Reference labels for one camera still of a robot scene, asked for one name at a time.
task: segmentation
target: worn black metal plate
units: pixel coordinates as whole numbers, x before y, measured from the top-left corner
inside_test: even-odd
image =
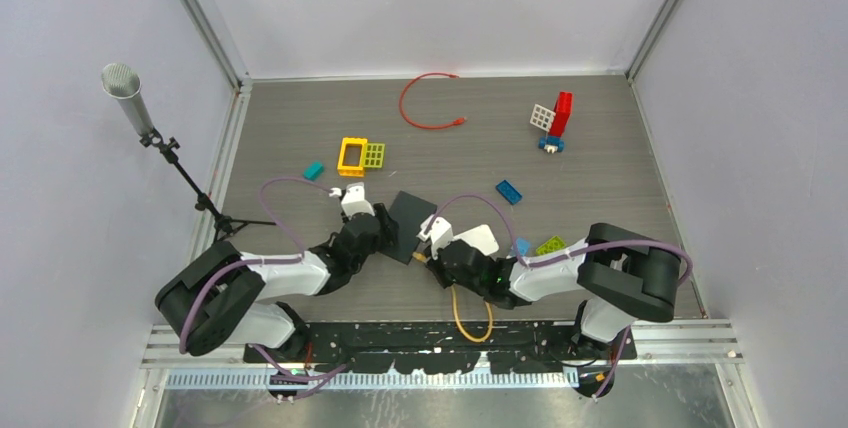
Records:
[[[389,208],[389,216],[398,222],[398,242],[380,250],[380,253],[405,265],[412,261],[412,252],[418,247],[421,223],[436,212],[436,205],[405,191],[398,192]]]
[[[428,374],[470,371],[486,352],[494,374],[548,373],[562,370],[556,361],[579,361],[566,353],[572,325],[553,321],[503,321],[495,324],[485,343],[472,343],[449,322],[415,323],[312,323],[312,362],[318,371],[346,363],[357,373],[385,373],[394,367],[409,374],[423,369]],[[486,331],[485,322],[465,323],[472,334]],[[618,346],[616,340],[612,346]],[[305,356],[279,362],[303,362]],[[623,359],[636,358],[633,343],[625,345]],[[245,348],[245,363],[265,363],[253,349]]]

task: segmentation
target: white wall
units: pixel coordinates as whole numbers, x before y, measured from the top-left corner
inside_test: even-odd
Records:
[[[250,75],[276,78],[622,71],[662,2],[214,0],[210,9]]]
[[[637,86],[774,426],[845,426],[848,4],[683,0]]]
[[[179,0],[0,0],[0,60],[0,426],[126,426],[153,297],[196,212],[100,70],[141,74],[203,184],[232,93]]]

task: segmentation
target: gray wood grain surface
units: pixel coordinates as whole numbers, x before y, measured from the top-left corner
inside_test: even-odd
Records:
[[[676,241],[647,135],[633,95],[622,76],[425,79],[405,100],[407,113],[421,123],[459,127],[425,131],[398,114],[406,81],[306,81],[256,83],[227,190],[224,209],[238,218],[267,219],[257,191],[269,178],[300,175],[314,161],[326,171],[325,186],[365,181],[372,203],[387,206],[398,190],[441,204],[461,193],[478,193],[497,203],[516,234],[536,246],[553,235],[572,243],[592,223],[605,221],[660,240]],[[553,108],[559,91],[574,93],[574,112],[564,153],[537,148],[541,130],[528,120],[535,103]],[[342,137],[386,143],[385,165],[364,179],[336,172]],[[510,206],[495,184],[507,179],[524,199]],[[306,246],[327,239],[341,226],[338,202],[296,183],[268,190],[272,209]],[[461,200],[445,212],[458,233],[481,223],[509,250],[506,230],[495,213],[476,200]],[[294,252],[275,228],[250,227],[234,244],[258,254]],[[460,288],[463,319],[485,319],[479,297]],[[513,311],[496,309],[497,319],[573,319],[589,296],[549,296]],[[413,260],[400,264],[383,255],[368,259],[362,272],[336,293],[286,298],[308,321],[452,320],[450,290]],[[700,317],[694,289],[678,292],[676,315]]]

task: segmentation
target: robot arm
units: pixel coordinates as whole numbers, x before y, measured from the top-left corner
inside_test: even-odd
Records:
[[[477,227],[453,236],[450,224],[444,219],[436,219],[428,230],[429,223],[427,220],[422,224],[418,236],[430,242],[427,268],[443,287],[454,283],[465,286],[505,309],[529,305],[553,293],[586,289],[597,295],[580,306],[575,321],[579,335],[573,340],[575,349],[585,344],[608,345],[637,319],[668,322],[674,317],[681,263],[677,256],[648,247],[567,256],[599,243],[647,240],[644,236],[597,223],[586,238],[568,248],[525,258],[522,264],[517,258],[489,256],[497,251],[497,244],[486,225],[481,225],[485,230]],[[481,231],[487,231],[488,235],[467,236]],[[613,266],[617,263],[620,270]]]
[[[204,284],[226,265],[252,260],[221,278],[198,312],[186,349],[201,356],[224,343],[256,343],[283,355],[299,353],[308,338],[305,323],[280,297],[320,296],[346,285],[369,255],[397,242],[398,224],[385,206],[365,199],[362,183],[334,188],[344,225],[304,255],[260,256],[215,243],[156,296],[156,307],[178,333]]]

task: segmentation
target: microphone grille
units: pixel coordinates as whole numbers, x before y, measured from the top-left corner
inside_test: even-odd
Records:
[[[103,90],[115,98],[129,98],[141,89],[141,80],[132,68],[123,63],[110,63],[100,74]]]

